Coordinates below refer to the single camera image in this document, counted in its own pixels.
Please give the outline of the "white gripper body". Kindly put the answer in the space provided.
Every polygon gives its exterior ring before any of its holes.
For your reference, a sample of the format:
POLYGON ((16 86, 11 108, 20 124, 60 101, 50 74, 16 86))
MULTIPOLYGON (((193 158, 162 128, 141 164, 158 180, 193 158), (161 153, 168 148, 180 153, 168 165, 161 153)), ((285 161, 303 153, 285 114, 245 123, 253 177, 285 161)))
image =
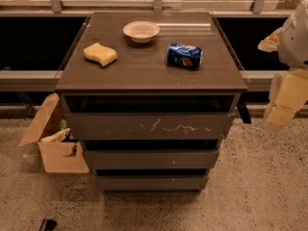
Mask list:
POLYGON ((293 113, 302 109, 308 101, 308 71, 296 69, 289 71, 282 80, 275 98, 277 107, 293 113))

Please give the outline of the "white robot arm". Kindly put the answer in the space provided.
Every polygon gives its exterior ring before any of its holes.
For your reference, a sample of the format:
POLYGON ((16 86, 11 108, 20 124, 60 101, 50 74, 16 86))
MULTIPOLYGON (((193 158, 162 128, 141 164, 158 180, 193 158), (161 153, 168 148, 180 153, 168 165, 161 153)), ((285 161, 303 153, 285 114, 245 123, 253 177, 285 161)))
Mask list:
POLYGON ((290 69, 275 75, 264 112, 264 128, 276 132, 288 125, 308 101, 308 0, 302 0, 283 26, 261 40, 258 49, 278 53, 290 69))

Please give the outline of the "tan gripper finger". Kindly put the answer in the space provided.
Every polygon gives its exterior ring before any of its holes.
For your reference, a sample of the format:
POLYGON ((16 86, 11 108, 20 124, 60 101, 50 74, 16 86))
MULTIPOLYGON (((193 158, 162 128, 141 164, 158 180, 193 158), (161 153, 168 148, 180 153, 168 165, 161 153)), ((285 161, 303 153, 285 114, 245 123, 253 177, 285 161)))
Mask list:
POLYGON ((277 51, 281 30, 282 28, 278 28, 269 36, 261 40, 258 44, 258 49, 268 53, 277 51))
POLYGON ((295 113, 292 110, 276 107, 269 103, 265 109, 264 117, 267 124, 274 127, 284 127, 295 117, 295 113))

